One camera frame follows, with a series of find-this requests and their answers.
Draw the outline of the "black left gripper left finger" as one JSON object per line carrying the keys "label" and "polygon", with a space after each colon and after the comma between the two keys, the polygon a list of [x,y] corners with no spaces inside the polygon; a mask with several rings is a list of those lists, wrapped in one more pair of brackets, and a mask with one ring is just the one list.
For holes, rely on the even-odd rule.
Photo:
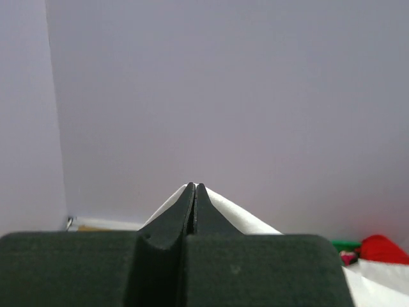
{"label": "black left gripper left finger", "polygon": [[138,231],[19,232],[1,238],[2,306],[175,306],[195,197]]}

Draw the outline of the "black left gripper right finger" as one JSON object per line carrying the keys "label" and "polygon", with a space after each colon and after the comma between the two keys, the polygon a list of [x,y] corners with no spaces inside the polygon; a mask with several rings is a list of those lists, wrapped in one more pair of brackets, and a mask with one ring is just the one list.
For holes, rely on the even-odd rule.
{"label": "black left gripper right finger", "polygon": [[336,249],[318,235],[246,235],[199,184],[183,241],[184,306],[352,306]]}

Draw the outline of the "white t shirt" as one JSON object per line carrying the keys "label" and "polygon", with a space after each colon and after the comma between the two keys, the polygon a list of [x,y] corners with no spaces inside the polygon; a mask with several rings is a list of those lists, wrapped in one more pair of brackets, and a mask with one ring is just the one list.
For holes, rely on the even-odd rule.
{"label": "white t shirt", "polygon": [[[182,190],[180,187],[155,213],[148,223],[174,204]],[[194,184],[195,195],[199,184]],[[213,206],[230,222],[246,235],[284,235],[250,214],[237,204],[206,187]],[[191,210],[184,238],[193,231],[193,211]],[[184,306],[181,301],[183,289],[183,246],[178,287],[178,302],[175,306]],[[352,306],[407,306],[408,305],[408,269],[400,265],[375,264],[364,262],[358,267],[347,268],[342,265],[344,277],[353,299]]]}

